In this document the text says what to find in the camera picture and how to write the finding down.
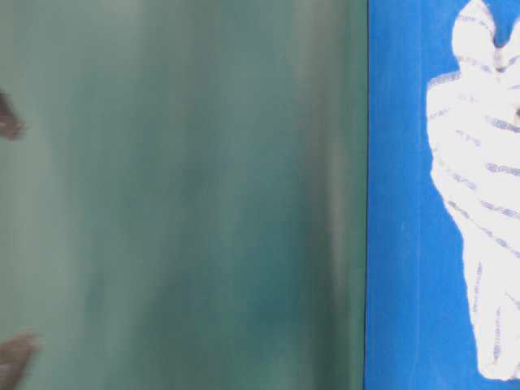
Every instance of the white striped shape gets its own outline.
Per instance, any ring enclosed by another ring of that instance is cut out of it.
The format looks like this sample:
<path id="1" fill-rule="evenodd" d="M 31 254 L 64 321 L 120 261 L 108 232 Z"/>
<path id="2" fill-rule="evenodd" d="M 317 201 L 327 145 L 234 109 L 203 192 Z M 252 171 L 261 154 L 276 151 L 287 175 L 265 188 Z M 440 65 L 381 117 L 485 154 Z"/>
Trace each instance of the white striped shape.
<path id="1" fill-rule="evenodd" d="M 471 0 L 453 26 L 458 72 L 427 91 L 431 177 L 464 241 L 480 373 L 520 379 L 520 22 L 507 45 Z"/>

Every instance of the green surface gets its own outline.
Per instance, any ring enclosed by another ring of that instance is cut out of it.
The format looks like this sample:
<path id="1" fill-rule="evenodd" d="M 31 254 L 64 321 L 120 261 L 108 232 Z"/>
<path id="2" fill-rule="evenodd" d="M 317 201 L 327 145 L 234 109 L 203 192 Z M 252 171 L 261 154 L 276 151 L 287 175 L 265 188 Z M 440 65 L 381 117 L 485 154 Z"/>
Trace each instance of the green surface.
<path id="1" fill-rule="evenodd" d="M 5 0 L 27 389 L 361 389 L 366 2 Z"/>

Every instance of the blue surface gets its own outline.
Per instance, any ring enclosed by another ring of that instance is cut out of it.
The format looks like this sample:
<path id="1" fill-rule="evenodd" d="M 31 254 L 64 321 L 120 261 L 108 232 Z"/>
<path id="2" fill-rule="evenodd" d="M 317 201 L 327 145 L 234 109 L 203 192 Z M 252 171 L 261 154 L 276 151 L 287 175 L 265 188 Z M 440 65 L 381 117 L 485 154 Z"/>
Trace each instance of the blue surface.
<path id="1" fill-rule="evenodd" d="M 466 3 L 369 5 L 366 390 L 520 388 L 477 371 L 462 239 L 430 178 L 426 85 L 457 70 L 451 33 Z M 502 45 L 520 2 L 489 5 Z"/>

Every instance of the green painted panel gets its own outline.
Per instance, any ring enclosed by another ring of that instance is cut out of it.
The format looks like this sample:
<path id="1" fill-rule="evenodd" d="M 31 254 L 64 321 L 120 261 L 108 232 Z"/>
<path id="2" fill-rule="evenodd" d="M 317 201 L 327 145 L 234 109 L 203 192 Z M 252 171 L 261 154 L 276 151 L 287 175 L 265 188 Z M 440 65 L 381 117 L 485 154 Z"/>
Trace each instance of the green painted panel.
<path id="1" fill-rule="evenodd" d="M 0 52 L 24 388 L 362 388 L 366 2 L 6 0 Z"/>

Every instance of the blue background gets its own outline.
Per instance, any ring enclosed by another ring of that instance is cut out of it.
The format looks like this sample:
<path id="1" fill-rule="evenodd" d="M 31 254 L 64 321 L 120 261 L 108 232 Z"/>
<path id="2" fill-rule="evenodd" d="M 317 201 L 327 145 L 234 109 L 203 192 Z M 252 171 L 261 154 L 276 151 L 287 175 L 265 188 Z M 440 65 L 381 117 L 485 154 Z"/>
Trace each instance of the blue background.
<path id="1" fill-rule="evenodd" d="M 457 70 L 452 26 L 466 3 L 369 5 L 367 390 L 520 388 L 477 371 L 462 239 L 430 178 L 426 86 Z M 520 2 L 488 3 L 503 45 Z"/>

